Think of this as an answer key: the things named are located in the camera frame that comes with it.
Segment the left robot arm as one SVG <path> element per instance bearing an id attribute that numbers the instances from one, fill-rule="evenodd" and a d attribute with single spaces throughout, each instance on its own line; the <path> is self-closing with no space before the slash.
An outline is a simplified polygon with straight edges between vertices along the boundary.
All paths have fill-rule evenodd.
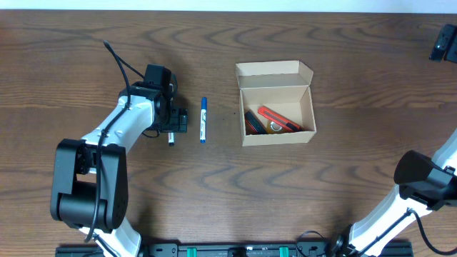
<path id="1" fill-rule="evenodd" d="M 56 256 L 142 256 L 142 237 L 126 217 L 126 155 L 146 131 L 187 131 L 187 110 L 173 104 L 177 89 L 170 70 L 149 64 L 142 80 L 120 92 L 115 109 L 92 132 L 58 144 L 51 216 L 96 244 L 58 247 Z"/>

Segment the red utility knife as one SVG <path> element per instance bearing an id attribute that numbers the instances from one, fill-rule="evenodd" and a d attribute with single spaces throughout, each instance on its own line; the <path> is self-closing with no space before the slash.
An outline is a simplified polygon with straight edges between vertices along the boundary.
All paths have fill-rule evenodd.
<path id="1" fill-rule="evenodd" d="M 265 106 L 262 106 L 258 109 L 258 114 L 280 126 L 284 131 L 288 133 L 302 131 L 300 125 Z"/>

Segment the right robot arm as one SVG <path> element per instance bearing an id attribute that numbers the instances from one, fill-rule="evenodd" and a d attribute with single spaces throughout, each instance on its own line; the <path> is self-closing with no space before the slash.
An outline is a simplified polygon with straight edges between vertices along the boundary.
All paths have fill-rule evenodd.
<path id="1" fill-rule="evenodd" d="M 434 253 L 456 254 L 456 249 L 435 248 L 421 223 L 422 216 L 444 206 L 456 206 L 456 133 L 431 158 L 413 150 L 406 152 L 393 179 L 395 186 L 388 195 L 332 243 L 328 256 L 380 256 L 387 244 L 414 221 Z"/>

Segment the clear tape roll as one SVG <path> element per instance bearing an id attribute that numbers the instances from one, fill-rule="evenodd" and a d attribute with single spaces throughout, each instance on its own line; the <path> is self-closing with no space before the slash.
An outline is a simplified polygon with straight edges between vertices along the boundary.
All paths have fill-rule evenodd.
<path id="1" fill-rule="evenodd" d="M 268 134 L 286 133 L 286 130 L 284 129 L 284 127 L 274 123 L 271 120 L 268 120 L 268 122 L 267 122 L 266 131 Z"/>

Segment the black whiteboard marker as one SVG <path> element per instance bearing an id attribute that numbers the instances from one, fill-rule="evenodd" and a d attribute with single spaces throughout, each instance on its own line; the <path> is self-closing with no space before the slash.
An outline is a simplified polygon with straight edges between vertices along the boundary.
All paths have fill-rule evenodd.
<path id="1" fill-rule="evenodd" d="M 175 136 L 174 136 L 173 132 L 168 133 L 168 143 L 169 143 L 169 146 L 175 145 Z"/>

